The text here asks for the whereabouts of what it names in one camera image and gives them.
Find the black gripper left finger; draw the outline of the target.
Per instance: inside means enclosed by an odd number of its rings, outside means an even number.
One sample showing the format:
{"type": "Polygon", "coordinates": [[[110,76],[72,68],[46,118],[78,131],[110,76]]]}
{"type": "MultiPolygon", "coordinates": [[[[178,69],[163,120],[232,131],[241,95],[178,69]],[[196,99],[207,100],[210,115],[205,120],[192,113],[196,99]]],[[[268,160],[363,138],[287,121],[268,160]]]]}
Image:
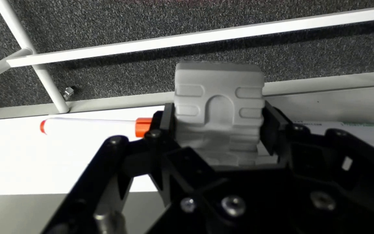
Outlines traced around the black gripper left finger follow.
{"type": "Polygon", "coordinates": [[[122,209],[135,177],[149,176],[166,206],[146,234],[213,234],[202,189],[214,170],[175,141],[175,107],[155,112],[139,141],[107,138],[41,234],[123,234],[122,209]]]}

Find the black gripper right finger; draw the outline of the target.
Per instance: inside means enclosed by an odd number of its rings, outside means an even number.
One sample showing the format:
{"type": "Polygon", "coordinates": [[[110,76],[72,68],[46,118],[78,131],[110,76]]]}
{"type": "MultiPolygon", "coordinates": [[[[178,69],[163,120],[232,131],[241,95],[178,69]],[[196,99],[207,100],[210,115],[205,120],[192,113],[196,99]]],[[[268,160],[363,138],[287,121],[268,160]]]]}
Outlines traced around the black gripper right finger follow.
{"type": "Polygon", "coordinates": [[[374,234],[374,147],[331,128],[322,134],[262,108],[261,142],[289,185],[288,220],[297,234],[374,234]]]}

